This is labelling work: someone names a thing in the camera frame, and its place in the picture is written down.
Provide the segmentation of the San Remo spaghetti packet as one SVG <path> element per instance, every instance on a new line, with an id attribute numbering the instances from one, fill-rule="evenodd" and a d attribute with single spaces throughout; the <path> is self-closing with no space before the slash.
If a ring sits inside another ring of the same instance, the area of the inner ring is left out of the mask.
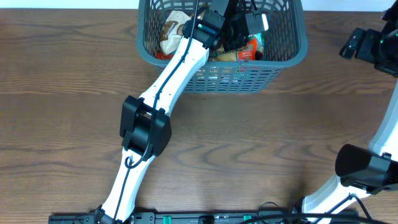
<path id="1" fill-rule="evenodd" d="M 173 40 L 167 44 L 164 40 L 160 43 L 160 50 L 155 57 L 160 60 L 171 60 L 178 49 L 181 39 Z M 260 60 L 264 56 L 264 47 L 262 42 L 257 39 L 244 41 L 229 41 L 222 43 L 216 50 L 210 51 L 209 61 L 248 61 Z"/>

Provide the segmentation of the teal white tissue pack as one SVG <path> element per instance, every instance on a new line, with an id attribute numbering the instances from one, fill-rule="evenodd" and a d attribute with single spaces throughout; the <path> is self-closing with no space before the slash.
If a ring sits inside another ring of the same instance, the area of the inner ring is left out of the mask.
<path id="1" fill-rule="evenodd" d="M 265 56 L 265 43 L 261 33 L 249 36 L 249 44 L 255 48 L 254 59 L 262 60 Z"/>

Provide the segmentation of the cream brown snack bag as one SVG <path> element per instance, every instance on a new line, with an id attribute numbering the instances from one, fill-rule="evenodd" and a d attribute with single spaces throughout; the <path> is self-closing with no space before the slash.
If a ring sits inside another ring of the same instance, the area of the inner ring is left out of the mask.
<path id="1" fill-rule="evenodd" d="M 176 51 L 183 36 L 183 27 L 191 19 L 183 11 L 172 11 L 160 32 L 160 49 L 164 55 Z"/>

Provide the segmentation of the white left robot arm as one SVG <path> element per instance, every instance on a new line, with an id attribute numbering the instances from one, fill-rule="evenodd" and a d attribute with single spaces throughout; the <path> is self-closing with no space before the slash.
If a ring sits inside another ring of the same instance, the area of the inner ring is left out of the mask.
<path id="1" fill-rule="evenodd" d="M 184 24 L 174 56 L 158 79 L 140 97 L 128 96 L 122 105 L 121 165 L 108 198 L 95 211 L 95 223 L 124 223 L 131 216 L 150 163 L 170 141 L 171 112 L 210 53 L 219 47 L 236 50 L 250 35 L 267 29 L 267 17 L 257 6 L 243 12 L 237 1 L 213 1 L 201 19 L 193 16 Z"/>

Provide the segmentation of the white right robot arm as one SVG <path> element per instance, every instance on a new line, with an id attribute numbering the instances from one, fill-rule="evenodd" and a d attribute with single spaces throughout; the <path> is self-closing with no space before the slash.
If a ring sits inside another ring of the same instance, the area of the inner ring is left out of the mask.
<path id="1" fill-rule="evenodd" d="M 381 30 L 380 12 L 305 13 L 309 58 L 299 68 L 302 81 L 290 90 L 291 109 L 300 120 L 295 154 L 302 166 L 294 194 L 313 194 L 334 173 L 346 143 L 374 149 L 373 137 L 396 80 L 372 65 L 341 58 L 338 51 L 357 27 Z"/>

